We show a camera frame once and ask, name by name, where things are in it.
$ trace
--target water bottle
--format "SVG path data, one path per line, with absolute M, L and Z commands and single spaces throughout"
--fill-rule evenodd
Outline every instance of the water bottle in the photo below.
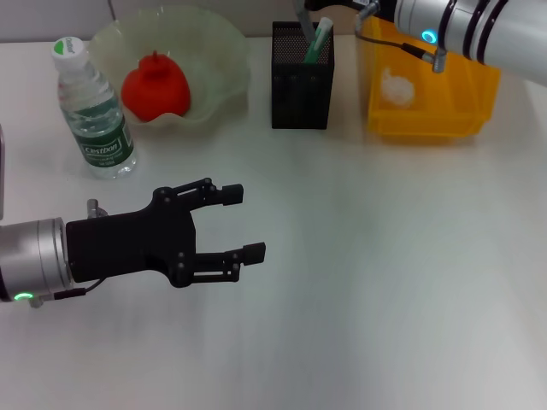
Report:
M 89 168 L 102 179 L 129 174 L 137 159 L 112 85 L 90 63 L 79 38 L 61 38 L 51 54 L 59 72 L 59 105 Z

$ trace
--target mesh pen holder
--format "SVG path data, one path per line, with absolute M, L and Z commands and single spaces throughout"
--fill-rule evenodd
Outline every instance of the mesh pen holder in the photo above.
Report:
M 273 23 L 272 128 L 326 129 L 334 74 L 332 30 L 316 64 L 303 63 L 308 47 L 300 23 Z

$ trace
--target white table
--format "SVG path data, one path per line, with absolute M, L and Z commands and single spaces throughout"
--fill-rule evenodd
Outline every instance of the white table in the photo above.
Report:
M 2 409 L 527 410 L 547 407 L 547 90 L 503 78 L 474 143 L 363 143 L 353 38 L 336 39 L 326 132 L 269 121 L 269 39 L 206 132 L 134 130 L 129 179 L 86 171 L 49 44 L 0 45 L 5 220 L 140 209 L 159 186 L 241 183 L 195 212 L 198 249 L 266 242 L 238 284 L 159 273 L 87 297 L 0 306 Z

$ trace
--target wavy glass bowl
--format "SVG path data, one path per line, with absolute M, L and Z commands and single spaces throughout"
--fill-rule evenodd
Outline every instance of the wavy glass bowl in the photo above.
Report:
M 220 15 L 196 7 L 139 10 L 98 32 L 88 50 L 118 95 L 125 77 L 154 50 L 182 68 L 190 86 L 190 110 L 183 116 L 163 114 L 143 122 L 126 109 L 127 120 L 135 125 L 201 124 L 231 97 L 246 93 L 249 85 L 244 35 Z

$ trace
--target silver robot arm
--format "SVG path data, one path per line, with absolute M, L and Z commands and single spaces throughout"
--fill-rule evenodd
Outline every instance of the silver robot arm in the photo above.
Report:
M 4 159 L 0 127 L 2 199 Z M 106 278 L 146 270 L 162 273 L 176 288 L 238 282 L 241 266 L 264 262 L 266 245 L 199 254 L 191 211 L 239 204 L 243 196 L 239 184 L 220 189 L 206 178 L 158 188 L 148 207 L 129 214 L 108 216 L 91 199 L 87 220 L 69 222 L 66 227 L 61 218 L 0 226 L 0 301 L 28 300 L 38 308 L 45 301 L 84 296 Z M 95 284 L 74 287 L 90 281 Z
M 334 4 L 358 10 L 361 23 L 369 15 L 393 22 L 399 32 L 437 45 L 435 56 L 422 57 L 436 73 L 442 73 L 449 51 L 547 85 L 545 0 L 293 1 L 303 26 L 309 25 L 307 11 Z

